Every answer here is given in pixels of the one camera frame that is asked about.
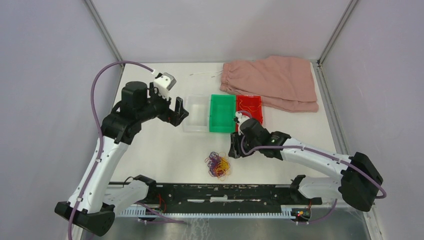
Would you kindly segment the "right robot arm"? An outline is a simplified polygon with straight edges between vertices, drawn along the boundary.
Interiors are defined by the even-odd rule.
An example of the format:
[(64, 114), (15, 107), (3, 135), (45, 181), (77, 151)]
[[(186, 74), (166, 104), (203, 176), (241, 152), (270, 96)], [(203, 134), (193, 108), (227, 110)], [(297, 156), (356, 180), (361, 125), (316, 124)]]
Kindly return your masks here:
[(230, 157), (238, 159), (260, 153), (267, 158), (300, 164), (324, 175), (298, 175), (288, 191), (293, 203), (302, 204), (313, 198), (342, 199), (354, 209), (368, 212), (376, 199), (387, 197), (382, 187), (383, 177), (366, 154), (325, 151), (289, 134), (270, 132), (258, 120), (240, 112), (233, 120), (238, 129), (230, 135)]

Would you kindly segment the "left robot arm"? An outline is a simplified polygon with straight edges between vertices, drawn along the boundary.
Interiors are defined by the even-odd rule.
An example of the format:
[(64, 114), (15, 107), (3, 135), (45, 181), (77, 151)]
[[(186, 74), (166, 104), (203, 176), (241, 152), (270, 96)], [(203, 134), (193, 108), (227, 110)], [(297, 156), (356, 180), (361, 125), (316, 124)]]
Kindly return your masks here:
[(156, 181), (141, 175), (113, 194), (106, 191), (142, 123), (158, 118), (177, 127), (189, 116), (181, 97), (176, 97), (175, 108), (170, 108), (169, 90), (159, 83), (141, 81), (131, 81), (121, 90), (121, 100), (102, 121), (93, 157), (75, 192), (54, 209), (70, 227), (78, 226), (101, 237), (122, 211), (141, 200), (147, 204), (156, 200)]

